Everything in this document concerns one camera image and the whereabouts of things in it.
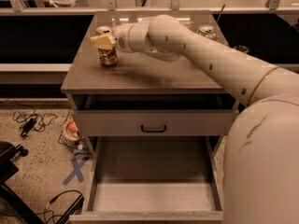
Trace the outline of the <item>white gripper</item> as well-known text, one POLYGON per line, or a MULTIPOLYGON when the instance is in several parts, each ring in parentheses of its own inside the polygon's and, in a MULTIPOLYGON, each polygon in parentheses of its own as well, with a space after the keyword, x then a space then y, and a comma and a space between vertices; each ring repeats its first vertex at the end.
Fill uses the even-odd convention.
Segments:
POLYGON ((113 49, 116 44, 118 50, 122 52, 133 52, 129 42, 129 34, 133 26, 132 23, 116 26, 113 28, 114 37, 112 35, 95 35, 90 38, 90 41, 97 49, 113 49))

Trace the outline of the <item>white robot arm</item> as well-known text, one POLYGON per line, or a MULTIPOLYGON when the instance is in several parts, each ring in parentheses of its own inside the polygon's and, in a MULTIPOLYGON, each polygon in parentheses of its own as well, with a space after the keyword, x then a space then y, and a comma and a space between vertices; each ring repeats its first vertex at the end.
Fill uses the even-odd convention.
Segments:
POLYGON ((299 75, 159 15, 113 28, 97 48, 182 55, 244 107, 228 136, 223 224, 299 224, 299 75))

